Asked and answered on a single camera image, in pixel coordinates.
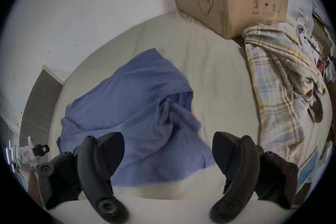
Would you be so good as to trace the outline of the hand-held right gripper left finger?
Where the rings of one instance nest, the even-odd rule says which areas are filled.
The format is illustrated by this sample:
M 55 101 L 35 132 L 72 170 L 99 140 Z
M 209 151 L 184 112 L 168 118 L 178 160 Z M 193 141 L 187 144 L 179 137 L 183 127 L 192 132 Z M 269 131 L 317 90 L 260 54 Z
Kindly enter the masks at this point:
M 38 165 L 39 192 L 45 209 L 77 201 L 84 192 L 94 210 L 108 223 L 125 223 L 127 208 L 114 196 L 111 177 L 125 153 L 124 137 L 111 132 L 87 136 L 73 152 L 63 152 Z

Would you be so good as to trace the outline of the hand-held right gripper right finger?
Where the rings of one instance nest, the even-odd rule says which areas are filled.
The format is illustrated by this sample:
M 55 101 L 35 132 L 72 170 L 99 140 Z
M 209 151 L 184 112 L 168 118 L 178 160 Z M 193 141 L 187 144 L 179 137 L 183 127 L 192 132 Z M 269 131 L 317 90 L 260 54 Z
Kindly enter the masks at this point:
M 264 151 L 253 139 L 216 132 L 212 155 L 225 176 L 223 197 L 210 210 L 213 222 L 231 222 L 256 193 L 259 200 L 291 209 L 295 200 L 299 168 L 272 151 Z

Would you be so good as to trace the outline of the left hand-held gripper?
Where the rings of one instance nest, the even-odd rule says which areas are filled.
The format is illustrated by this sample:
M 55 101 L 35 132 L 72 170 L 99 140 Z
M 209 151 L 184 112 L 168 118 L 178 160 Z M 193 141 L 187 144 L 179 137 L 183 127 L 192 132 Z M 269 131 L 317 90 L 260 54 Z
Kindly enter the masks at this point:
M 31 136 L 27 138 L 28 145 L 19 147 L 19 160 L 30 166 L 38 166 L 40 159 L 49 153 L 50 148 L 47 144 L 34 144 Z

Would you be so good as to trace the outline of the person's left hand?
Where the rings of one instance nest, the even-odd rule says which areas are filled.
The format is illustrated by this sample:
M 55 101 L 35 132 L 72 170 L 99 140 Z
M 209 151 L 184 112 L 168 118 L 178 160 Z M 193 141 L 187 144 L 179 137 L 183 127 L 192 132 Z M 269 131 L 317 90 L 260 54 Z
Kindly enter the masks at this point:
M 39 182 L 36 178 L 34 167 L 30 167 L 28 170 L 27 193 L 40 207 L 44 208 L 39 191 Z

